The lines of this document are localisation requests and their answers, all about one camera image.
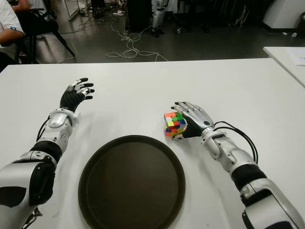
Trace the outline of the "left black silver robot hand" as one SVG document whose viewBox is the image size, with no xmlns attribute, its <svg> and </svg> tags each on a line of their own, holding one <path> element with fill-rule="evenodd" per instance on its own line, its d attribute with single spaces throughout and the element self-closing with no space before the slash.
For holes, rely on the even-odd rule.
<svg viewBox="0 0 305 229">
<path fill-rule="evenodd" d="M 87 81 L 88 78 L 80 78 L 68 85 L 61 97 L 60 108 L 75 112 L 81 102 L 92 99 L 94 84 Z"/>
</svg>

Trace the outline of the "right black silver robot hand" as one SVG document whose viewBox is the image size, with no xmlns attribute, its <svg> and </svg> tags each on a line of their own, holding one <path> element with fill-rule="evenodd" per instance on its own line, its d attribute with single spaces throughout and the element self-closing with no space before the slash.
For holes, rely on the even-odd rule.
<svg viewBox="0 0 305 229">
<path fill-rule="evenodd" d="M 172 140 L 200 137 L 204 132 L 214 130 L 214 123 L 211 117 L 199 106 L 189 102 L 175 102 L 171 109 L 177 111 L 186 120 L 186 129 Z"/>
</svg>

